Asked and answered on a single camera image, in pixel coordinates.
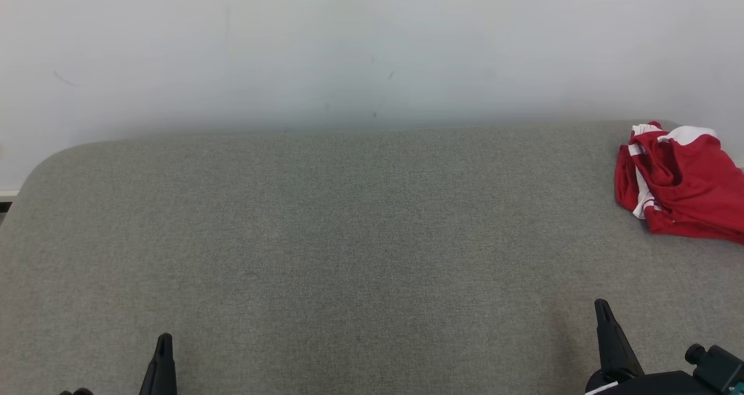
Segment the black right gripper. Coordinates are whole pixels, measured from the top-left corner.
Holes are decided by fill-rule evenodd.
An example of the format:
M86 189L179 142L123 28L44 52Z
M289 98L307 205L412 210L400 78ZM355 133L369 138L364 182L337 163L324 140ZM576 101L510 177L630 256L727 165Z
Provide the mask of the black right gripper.
M597 299L593 307L597 317L600 369L590 378L585 394L701 393L701 384L682 371L645 375L609 303Z

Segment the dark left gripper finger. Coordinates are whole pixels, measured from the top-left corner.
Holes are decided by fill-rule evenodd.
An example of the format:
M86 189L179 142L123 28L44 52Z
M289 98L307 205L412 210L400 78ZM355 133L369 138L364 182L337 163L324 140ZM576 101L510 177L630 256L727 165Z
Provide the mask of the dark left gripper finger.
M178 394L173 337L169 332L160 334L157 339L139 394Z

